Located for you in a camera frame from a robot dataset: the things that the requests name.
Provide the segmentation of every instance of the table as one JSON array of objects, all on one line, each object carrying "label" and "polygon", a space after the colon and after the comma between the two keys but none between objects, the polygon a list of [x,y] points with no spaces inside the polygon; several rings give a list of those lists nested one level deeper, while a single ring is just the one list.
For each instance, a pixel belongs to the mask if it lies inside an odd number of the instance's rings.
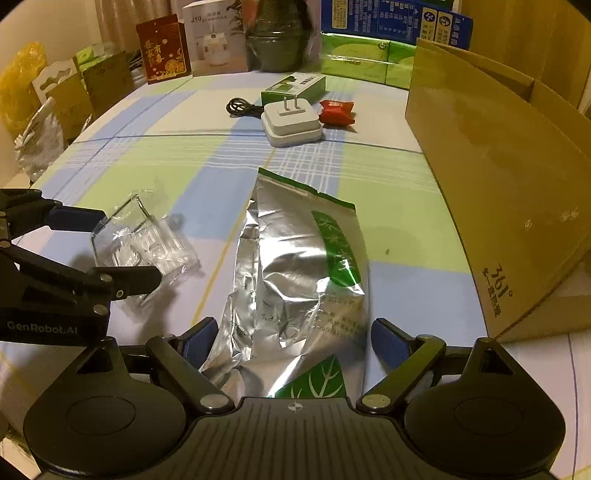
[{"label": "table", "polygon": [[[232,288],[236,239],[256,170],[265,167],[355,203],[370,260],[371,318],[411,335],[472,345],[486,330],[454,224],[420,146],[404,119],[408,92],[329,77],[327,98],[355,101],[356,123],[325,140],[272,148],[261,123],[232,119],[232,97],[255,102],[281,75],[242,73],[144,86],[99,118],[35,188],[66,205],[110,211],[133,190],[161,193],[156,215],[177,215],[200,256],[186,278],[145,319],[113,306],[109,334],[120,344],[184,332],[220,318]],[[87,233],[41,229],[19,245],[86,270]],[[567,434],[553,472],[591,478],[591,332],[506,345],[560,407]],[[0,408],[22,427],[26,411],[77,348],[0,343]],[[368,354],[366,386],[384,375]]]}]

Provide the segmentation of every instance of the yellow plastic bag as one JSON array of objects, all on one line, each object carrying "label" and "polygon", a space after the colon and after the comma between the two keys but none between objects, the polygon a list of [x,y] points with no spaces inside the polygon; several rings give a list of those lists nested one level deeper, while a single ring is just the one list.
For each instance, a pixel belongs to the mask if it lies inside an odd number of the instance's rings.
[{"label": "yellow plastic bag", "polygon": [[40,42],[22,48],[0,76],[0,116],[14,140],[22,134],[41,102],[31,82],[47,67]]}]

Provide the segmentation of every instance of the power adapter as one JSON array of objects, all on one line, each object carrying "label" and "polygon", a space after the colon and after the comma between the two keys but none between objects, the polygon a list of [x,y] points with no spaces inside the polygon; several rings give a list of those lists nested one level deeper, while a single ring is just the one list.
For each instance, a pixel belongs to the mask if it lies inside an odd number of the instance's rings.
[{"label": "power adapter", "polygon": [[284,98],[282,102],[266,104],[261,120],[273,147],[290,147],[322,138],[318,114],[303,98]]}]

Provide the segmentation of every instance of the curtain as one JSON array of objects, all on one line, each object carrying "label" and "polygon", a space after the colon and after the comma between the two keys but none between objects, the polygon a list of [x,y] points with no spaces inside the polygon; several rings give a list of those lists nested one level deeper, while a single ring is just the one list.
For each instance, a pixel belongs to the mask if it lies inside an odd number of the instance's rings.
[{"label": "curtain", "polygon": [[170,0],[95,0],[100,36],[126,51],[139,50],[135,26],[171,14]]}]

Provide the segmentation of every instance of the green tissue box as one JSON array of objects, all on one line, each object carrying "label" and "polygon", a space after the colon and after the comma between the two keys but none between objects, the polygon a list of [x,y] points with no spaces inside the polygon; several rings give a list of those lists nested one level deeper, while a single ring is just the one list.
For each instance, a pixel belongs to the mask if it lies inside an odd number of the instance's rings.
[{"label": "green tissue box", "polygon": [[386,85],[407,90],[410,88],[416,49],[414,45],[390,41]]},{"label": "green tissue box", "polygon": [[388,44],[388,40],[323,33],[322,73],[385,83]]}]

